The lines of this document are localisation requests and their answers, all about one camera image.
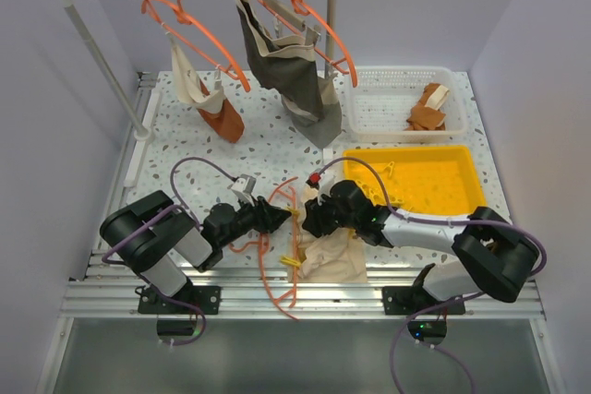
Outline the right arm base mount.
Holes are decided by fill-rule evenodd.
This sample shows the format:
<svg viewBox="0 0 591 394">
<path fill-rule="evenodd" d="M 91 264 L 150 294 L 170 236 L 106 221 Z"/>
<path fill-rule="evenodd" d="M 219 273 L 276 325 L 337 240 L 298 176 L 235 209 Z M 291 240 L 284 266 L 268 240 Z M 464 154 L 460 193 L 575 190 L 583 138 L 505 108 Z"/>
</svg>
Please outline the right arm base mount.
<svg viewBox="0 0 591 394">
<path fill-rule="evenodd" d="M 461 316 L 466 313 L 466 309 L 464 302 L 441 307 L 442 301 L 427 293 L 424 289 L 425 279 L 434 268 L 434 264 L 425 266 L 411 286 L 384 286 L 381 289 L 381 300 L 386 316 L 412 316 L 419 311 L 425 311 L 423 316 L 433 316 L 430 320 L 414 317 L 406 328 L 414 340 L 439 345 L 447 336 L 448 315 Z"/>
</svg>

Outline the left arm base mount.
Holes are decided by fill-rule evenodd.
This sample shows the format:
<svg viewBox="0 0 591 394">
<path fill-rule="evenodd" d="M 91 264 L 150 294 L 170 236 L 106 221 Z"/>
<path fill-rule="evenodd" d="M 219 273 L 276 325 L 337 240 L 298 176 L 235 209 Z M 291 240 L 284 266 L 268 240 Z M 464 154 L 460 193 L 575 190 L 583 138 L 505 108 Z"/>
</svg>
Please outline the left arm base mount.
<svg viewBox="0 0 591 394">
<path fill-rule="evenodd" d="M 139 297 L 138 312 L 155 315 L 156 332 L 161 340 L 189 340 L 204 330 L 207 316 L 219 313 L 221 288 L 218 286 L 185 286 L 173 296 L 162 297 L 150 286 L 135 289 Z"/>
</svg>

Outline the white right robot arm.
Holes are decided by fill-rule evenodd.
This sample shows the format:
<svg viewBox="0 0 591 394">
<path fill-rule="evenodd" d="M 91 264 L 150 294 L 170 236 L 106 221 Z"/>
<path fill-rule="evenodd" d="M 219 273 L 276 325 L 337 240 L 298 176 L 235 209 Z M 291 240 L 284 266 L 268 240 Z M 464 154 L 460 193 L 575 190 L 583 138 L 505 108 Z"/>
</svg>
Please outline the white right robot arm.
<svg viewBox="0 0 591 394">
<path fill-rule="evenodd" d="M 305 210 L 303 228 L 316 238 L 349 229 L 368 245 L 414 246 L 455 256 L 453 262 L 426 265 L 399 296 L 400 304 L 426 314 L 472 293 L 513 303 L 540 257 L 525 233 L 487 207 L 466 216 L 426 219 L 374 204 L 355 182 L 343 180 L 308 200 Z"/>
</svg>

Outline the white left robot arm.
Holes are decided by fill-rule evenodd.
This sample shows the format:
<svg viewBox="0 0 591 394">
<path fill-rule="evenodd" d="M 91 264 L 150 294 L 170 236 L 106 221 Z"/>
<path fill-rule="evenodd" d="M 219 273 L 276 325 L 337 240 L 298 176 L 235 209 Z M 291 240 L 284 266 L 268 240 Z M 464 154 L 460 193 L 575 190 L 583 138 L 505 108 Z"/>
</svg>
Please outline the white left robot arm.
<svg viewBox="0 0 591 394">
<path fill-rule="evenodd" d="M 191 305 L 187 276 L 170 257 L 176 251 L 194 269 L 205 272 L 223 258 L 223 249 L 251 231 L 273 233 L 291 217 L 287 209 L 264 197 L 214 205 L 201 225 L 162 190 L 155 191 L 108 216 L 101 238 L 120 257 L 119 263 L 159 291 L 159 301 L 171 313 Z"/>
</svg>

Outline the yellow clothespin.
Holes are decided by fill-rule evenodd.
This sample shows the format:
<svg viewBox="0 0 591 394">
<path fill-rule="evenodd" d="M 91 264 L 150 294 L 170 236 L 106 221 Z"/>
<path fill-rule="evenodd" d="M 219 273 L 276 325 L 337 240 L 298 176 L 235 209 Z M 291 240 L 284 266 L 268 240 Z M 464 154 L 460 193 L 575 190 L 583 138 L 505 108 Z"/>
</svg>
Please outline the yellow clothespin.
<svg viewBox="0 0 591 394">
<path fill-rule="evenodd" d="M 280 258 L 280 262 L 283 265 L 286 265 L 288 267 L 292 267 L 295 269 L 299 269 L 301 267 L 301 262 L 293 257 L 282 256 Z"/>
<path fill-rule="evenodd" d="M 296 219 L 300 216 L 300 211 L 298 209 L 287 207 L 286 210 L 288 210 Z"/>
</svg>

